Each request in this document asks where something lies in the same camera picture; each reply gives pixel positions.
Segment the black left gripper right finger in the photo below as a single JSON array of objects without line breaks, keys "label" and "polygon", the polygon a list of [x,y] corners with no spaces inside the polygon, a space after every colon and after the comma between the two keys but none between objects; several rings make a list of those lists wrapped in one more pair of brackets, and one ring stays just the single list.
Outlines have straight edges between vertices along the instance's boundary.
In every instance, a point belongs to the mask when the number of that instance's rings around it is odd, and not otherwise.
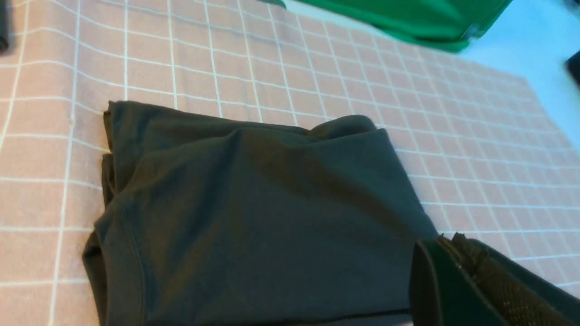
[{"label": "black left gripper right finger", "polygon": [[579,299],[479,240],[456,233],[438,242],[467,273],[484,302],[509,326],[577,326]]}]

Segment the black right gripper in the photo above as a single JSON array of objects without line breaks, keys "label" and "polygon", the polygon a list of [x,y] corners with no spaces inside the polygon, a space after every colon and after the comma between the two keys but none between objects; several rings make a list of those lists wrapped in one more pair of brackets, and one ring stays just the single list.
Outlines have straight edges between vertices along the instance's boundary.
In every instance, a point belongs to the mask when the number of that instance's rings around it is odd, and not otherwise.
[{"label": "black right gripper", "polygon": [[[565,5],[567,9],[574,15],[574,17],[580,19],[580,1],[579,0],[566,0]],[[570,58],[567,59],[565,66],[568,73],[574,80],[577,86],[580,86],[580,51],[578,50]]]}]

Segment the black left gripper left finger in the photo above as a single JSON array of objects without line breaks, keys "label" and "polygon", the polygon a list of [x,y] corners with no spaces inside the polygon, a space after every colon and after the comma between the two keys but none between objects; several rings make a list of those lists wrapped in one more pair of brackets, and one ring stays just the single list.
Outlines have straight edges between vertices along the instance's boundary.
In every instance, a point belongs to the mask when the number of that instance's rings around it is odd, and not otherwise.
[{"label": "black left gripper left finger", "polygon": [[413,248],[409,305],[415,326],[506,326],[455,256],[437,240]]}]

